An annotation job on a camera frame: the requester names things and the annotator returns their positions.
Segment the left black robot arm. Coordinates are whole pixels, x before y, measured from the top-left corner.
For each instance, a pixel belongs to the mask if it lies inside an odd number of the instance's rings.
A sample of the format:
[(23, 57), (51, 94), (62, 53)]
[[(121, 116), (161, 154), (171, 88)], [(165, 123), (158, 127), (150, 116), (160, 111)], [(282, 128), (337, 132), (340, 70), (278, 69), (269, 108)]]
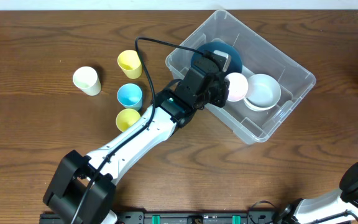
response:
[(191, 63), (184, 79), (157, 93), (140, 119), (103, 147), (82, 156), (69, 152), (59, 163), (43, 202), (64, 223), (116, 223), (111, 210), (116, 185), (154, 146), (186, 126), (198, 110), (222, 108), (229, 93), (225, 78), (231, 56), (215, 50)]

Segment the yellow cup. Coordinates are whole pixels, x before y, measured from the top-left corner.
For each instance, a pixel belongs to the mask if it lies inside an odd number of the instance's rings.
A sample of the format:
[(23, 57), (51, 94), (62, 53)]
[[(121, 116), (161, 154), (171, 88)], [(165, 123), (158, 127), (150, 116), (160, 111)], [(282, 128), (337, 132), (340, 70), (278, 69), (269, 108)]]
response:
[(118, 55), (117, 63), (130, 79), (137, 79), (142, 74), (142, 64), (135, 50), (125, 50)]
[(121, 131), (124, 132), (133, 124), (135, 124), (140, 119), (140, 114), (138, 111), (127, 108), (120, 111), (116, 117), (116, 126)]

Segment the light blue cup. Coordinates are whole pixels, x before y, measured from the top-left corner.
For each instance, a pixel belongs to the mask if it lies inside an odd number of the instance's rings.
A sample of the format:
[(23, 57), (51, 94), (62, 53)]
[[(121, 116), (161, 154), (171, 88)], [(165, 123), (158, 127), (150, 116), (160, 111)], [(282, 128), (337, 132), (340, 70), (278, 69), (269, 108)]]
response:
[(117, 100), (125, 108), (139, 111), (142, 107), (143, 94), (141, 88), (134, 83), (127, 83), (117, 92)]

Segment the cream white cup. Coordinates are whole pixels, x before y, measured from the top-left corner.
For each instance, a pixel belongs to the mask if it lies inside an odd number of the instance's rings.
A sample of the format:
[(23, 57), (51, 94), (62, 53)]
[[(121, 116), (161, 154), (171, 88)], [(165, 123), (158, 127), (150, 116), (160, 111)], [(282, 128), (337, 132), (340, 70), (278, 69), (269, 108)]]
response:
[(73, 83), (89, 96), (96, 96), (101, 91), (101, 82), (97, 71), (92, 67), (80, 67), (73, 74)]

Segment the white bowl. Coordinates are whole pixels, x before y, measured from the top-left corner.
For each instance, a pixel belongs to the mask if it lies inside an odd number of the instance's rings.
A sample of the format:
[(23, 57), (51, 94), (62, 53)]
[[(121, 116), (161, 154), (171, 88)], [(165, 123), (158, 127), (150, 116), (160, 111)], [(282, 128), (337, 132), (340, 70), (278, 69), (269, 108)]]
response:
[(258, 111), (258, 112), (270, 110), (275, 106), (275, 104), (273, 104), (272, 106), (268, 106), (268, 107), (256, 106), (256, 105), (253, 105), (247, 98), (244, 98), (244, 103), (249, 109), (251, 109), (253, 111)]

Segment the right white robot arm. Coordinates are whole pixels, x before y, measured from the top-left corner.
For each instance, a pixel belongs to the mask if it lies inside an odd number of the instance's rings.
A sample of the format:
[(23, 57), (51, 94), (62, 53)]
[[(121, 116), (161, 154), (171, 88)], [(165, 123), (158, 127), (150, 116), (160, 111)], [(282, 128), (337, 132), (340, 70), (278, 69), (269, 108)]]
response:
[(358, 162), (342, 177), (339, 188), (312, 199), (294, 201), (274, 219), (274, 223), (358, 222)]

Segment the dark blue bowl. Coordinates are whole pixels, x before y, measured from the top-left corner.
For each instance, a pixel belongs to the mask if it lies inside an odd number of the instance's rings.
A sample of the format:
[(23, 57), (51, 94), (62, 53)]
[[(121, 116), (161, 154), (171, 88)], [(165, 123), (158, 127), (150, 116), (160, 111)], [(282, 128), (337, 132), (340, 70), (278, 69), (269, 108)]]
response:
[(204, 52), (205, 50), (208, 50), (210, 52), (214, 52), (215, 50), (218, 50), (220, 52), (227, 53), (231, 56), (231, 61), (229, 63), (229, 66), (226, 70), (226, 74), (230, 73), (241, 73), (242, 72), (242, 59), (237, 50), (232, 47), (231, 45), (228, 45), (224, 42), (210, 42), (207, 44), (203, 44), (200, 47), (197, 48), (198, 51)]

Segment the pink cup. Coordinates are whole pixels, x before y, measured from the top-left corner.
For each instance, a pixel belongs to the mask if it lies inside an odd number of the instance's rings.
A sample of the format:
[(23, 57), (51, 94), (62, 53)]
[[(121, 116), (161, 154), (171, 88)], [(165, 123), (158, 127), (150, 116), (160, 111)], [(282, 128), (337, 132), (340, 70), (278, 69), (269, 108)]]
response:
[(229, 82), (227, 101), (236, 102), (245, 98), (249, 85), (247, 78), (243, 74), (233, 72), (226, 75), (225, 80)]

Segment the light blue bowl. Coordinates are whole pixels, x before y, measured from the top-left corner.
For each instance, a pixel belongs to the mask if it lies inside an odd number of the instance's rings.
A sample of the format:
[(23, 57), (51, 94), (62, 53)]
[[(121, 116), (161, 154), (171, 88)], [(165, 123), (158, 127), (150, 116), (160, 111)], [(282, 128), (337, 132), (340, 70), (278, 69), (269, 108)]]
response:
[(247, 81), (249, 88), (245, 98), (253, 105), (268, 107), (278, 103), (281, 88), (276, 79), (266, 74), (255, 74)]

